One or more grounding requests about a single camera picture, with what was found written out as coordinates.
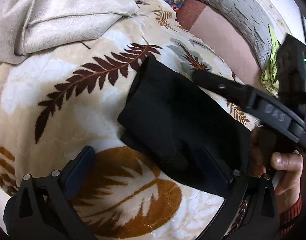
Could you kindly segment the right hand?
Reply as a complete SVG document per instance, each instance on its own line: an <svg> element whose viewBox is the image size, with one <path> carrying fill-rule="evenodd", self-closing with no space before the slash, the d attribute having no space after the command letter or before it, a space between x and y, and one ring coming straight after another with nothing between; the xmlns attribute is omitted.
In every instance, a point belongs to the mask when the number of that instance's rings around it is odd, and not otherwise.
<svg viewBox="0 0 306 240"><path fill-rule="evenodd" d="M252 130L248 174L259 178L268 172L269 167L284 172L275 188L278 211L289 211L297 215L302 207L300 181L304 166L303 157L298 151L274 152L275 141L276 135L263 126Z"/></svg>

